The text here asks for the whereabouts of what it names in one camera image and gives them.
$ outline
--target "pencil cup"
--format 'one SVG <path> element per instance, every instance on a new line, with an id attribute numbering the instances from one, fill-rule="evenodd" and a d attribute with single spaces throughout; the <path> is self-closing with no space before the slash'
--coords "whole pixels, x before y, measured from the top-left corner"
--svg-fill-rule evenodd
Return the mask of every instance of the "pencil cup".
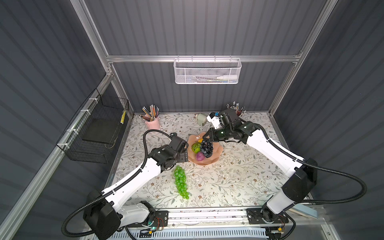
<path id="1" fill-rule="evenodd" d="M 148 129 L 156 129 L 156 130 L 160 130 L 160 121 L 159 121 L 159 117 L 157 117 L 155 120 L 153 120 L 152 122 L 145 122 L 145 124 L 147 124 L 147 127 Z"/>

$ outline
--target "black cable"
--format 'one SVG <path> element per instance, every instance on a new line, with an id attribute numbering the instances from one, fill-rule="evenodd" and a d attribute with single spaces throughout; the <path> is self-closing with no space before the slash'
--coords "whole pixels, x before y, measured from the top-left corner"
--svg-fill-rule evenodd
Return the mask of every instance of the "black cable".
<path id="1" fill-rule="evenodd" d="M 150 130 L 147 130 L 144 134 L 143 134 L 143 144 L 144 144 L 144 161 L 143 161 L 143 164 L 141 165 L 140 169 L 137 170 L 130 178 L 128 178 L 127 180 L 125 180 L 122 184 L 118 185 L 117 187 L 115 187 L 113 190 L 107 192 L 106 194 L 103 194 L 101 196 L 99 196 L 98 198 L 90 201 L 89 203 L 83 205 L 82 207 L 76 209 L 73 213 L 71 213 L 63 222 L 63 225 L 61 226 L 61 232 L 64 236 L 67 236 L 67 237 L 83 237 L 83 236 L 87 236 L 89 234 L 93 234 L 94 231 L 91 230 L 91 231 L 87 231 L 87 232 L 81 232 L 81 233 L 73 233 L 73 232 L 69 232 L 67 230 L 67 225 L 68 225 L 68 222 L 74 217 L 76 216 L 79 212 L 83 211 L 85 208 L 97 203 L 97 202 L 100 202 L 102 201 L 103 199 L 105 199 L 106 197 L 110 196 L 111 194 L 113 194 L 113 192 L 116 192 L 117 190 L 119 190 L 120 188 L 122 188 L 124 185 L 126 185 L 128 182 L 130 182 L 132 179 L 134 179 L 141 171 L 142 169 L 144 168 L 145 164 L 147 163 L 147 158 L 148 158 L 148 149 L 147 149 L 147 142 L 146 142 L 146 135 L 147 133 L 149 132 L 160 132 L 164 135 L 166 135 L 167 137 L 169 137 L 170 139 L 172 139 L 167 133 L 163 132 L 163 131 L 160 131 L 160 130 L 156 130 L 156 129 L 150 129 Z"/>
<path id="2" fill-rule="evenodd" d="M 286 239 L 289 235 L 291 235 L 291 233 L 293 232 L 293 230 L 294 230 L 295 227 L 296 227 L 296 222 L 295 222 L 295 220 L 294 220 L 291 216 L 289 216 L 286 212 L 285 212 L 285 215 L 286 215 L 289 219 L 291 219 L 293 225 L 292 225 L 292 228 L 289 230 L 289 232 L 288 232 L 285 236 L 283 236 L 282 238 L 280 238 L 280 239 L 278 239 L 278 240 L 284 240 L 284 239 Z"/>
<path id="3" fill-rule="evenodd" d="M 301 163 L 302 165 L 305 165 L 307 167 L 315 168 L 315 169 L 323 171 L 323 172 L 330 172 L 330 173 L 337 174 L 337 175 L 340 175 L 340 176 L 348 177 L 348 178 L 350 178 L 352 180 L 357 181 L 361 185 L 361 190 L 360 190 L 360 192 L 358 194 L 356 194 L 356 195 L 354 195 L 352 197 L 348 197 L 346 199 L 338 199 L 338 200 L 311 200 L 311 199 L 309 199 L 309 200 L 302 200 L 300 202 L 295 202 L 294 204 L 298 204 L 298 203 L 301 203 L 301 202 L 308 202 L 308 203 L 315 203 L 315 204 L 340 204 L 340 203 L 355 201 L 355 200 L 361 198 L 362 196 L 364 196 L 364 194 L 367 192 L 367 185 L 360 178 L 358 178 L 356 176 L 353 176 L 353 175 L 351 175 L 349 173 L 346 173 L 346 172 L 341 172 L 341 171 L 337 171 L 337 170 L 333 170 L 333 169 L 328 169 L 328 168 L 325 168 L 325 167 L 320 167 L 320 166 L 312 165 L 312 164 L 309 164 L 309 163 L 307 163 L 305 161 L 297 159 L 295 156 L 293 156 L 292 154 L 286 152 L 284 149 L 280 148 L 277 144 L 275 144 L 269 138 L 269 136 L 268 136 L 266 130 L 263 128 L 263 126 L 261 126 L 260 124 L 257 124 L 257 123 L 254 123 L 254 124 L 256 126 L 258 126 L 258 128 L 263 132 L 265 138 L 268 139 L 267 141 L 272 146 L 274 146 L 277 150 L 279 150 L 280 152 L 282 152 L 286 156 L 288 156 L 288 157 L 292 158 L 293 160 L 297 161 L 298 163 Z"/>
<path id="4" fill-rule="evenodd" d="M 136 238 L 129 232 L 129 230 L 128 230 L 128 225 L 125 225 L 125 230 L 127 231 L 128 236 L 129 236 L 132 240 L 136 240 Z"/>

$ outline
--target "bunch of grapes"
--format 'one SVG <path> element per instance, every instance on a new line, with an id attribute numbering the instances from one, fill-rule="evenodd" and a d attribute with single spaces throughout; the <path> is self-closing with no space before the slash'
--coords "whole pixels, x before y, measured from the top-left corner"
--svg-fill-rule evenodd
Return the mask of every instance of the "bunch of grapes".
<path id="1" fill-rule="evenodd" d="M 206 158 L 212 156 L 214 146 L 211 142 L 203 140 L 200 145 L 200 151 L 204 154 Z"/>
<path id="2" fill-rule="evenodd" d="M 177 191 L 179 194 L 184 198 L 184 199 L 189 199 L 189 194 L 187 192 L 187 184 L 185 183 L 187 180 L 187 177 L 185 176 L 184 169 L 182 169 L 180 166 L 177 166 L 175 171 L 174 171 L 174 176 L 176 178 L 176 187 Z"/>

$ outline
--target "floral pattern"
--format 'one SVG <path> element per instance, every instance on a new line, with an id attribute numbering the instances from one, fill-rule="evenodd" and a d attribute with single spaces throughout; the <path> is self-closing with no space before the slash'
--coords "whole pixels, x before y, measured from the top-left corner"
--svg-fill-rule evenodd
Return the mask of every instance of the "floral pattern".
<path id="1" fill-rule="evenodd" d="M 243 119 L 259 123 L 270 138 L 278 138 L 267 113 L 246 113 Z M 162 114 L 161 129 L 176 132 L 188 140 L 189 135 L 207 131 L 211 124 L 199 126 L 194 114 Z M 114 183 L 141 164 L 144 158 L 142 142 L 147 127 L 135 116 L 123 150 Z M 161 133 L 147 134 L 148 150 L 169 143 Z M 256 149 L 243 143 L 220 142 L 224 150 L 218 162 L 199 166 L 192 162 L 179 163 L 185 169 L 190 199 L 183 199 L 176 189 L 173 170 L 162 172 L 148 181 L 127 202 L 137 204 L 147 200 L 156 208 L 220 207 L 262 205 L 270 196 L 279 191 L 287 180 L 282 171 Z"/>

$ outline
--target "green grapes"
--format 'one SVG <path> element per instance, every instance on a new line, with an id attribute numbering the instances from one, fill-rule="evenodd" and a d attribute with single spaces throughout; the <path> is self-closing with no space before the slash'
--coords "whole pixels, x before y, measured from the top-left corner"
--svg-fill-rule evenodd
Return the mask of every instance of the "green grapes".
<path id="1" fill-rule="evenodd" d="M 175 177 L 175 184 L 178 193 L 180 196 L 184 199 L 189 199 L 189 193 L 187 192 L 188 187 L 186 184 L 187 177 L 185 175 L 184 169 L 182 169 L 180 166 L 176 166 L 176 169 L 174 171 L 174 177 Z"/>

